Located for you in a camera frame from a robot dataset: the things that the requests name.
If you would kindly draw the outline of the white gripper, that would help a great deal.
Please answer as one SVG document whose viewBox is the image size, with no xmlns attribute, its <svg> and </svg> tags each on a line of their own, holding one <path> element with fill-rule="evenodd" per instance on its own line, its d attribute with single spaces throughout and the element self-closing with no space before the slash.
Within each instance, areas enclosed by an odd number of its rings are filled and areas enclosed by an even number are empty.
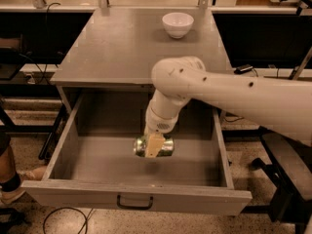
<svg viewBox="0 0 312 234">
<path fill-rule="evenodd" d="M 147 158 L 155 158 L 158 155 L 165 142 L 162 134 L 171 132 L 176 125 L 177 119 L 177 116 L 169 119 L 162 118 L 150 106 L 147 107 L 144 128 L 144 133 L 147 135 L 145 147 L 145 156 Z"/>
</svg>

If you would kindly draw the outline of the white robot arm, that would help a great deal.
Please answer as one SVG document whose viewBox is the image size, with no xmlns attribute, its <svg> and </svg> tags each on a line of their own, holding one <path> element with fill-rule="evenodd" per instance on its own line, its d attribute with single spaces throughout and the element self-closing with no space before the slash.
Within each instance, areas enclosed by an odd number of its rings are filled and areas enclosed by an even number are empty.
<svg viewBox="0 0 312 234">
<path fill-rule="evenodd" d="M 242 116 L 271 131 L 312 143 L 312 83 L 211 73 L 196 57 L 165 58 L 151 71 L 155 93 L 145 116 L 145 156 L 156 157 L 164 134 L 191 99 Z"/>
</svg>

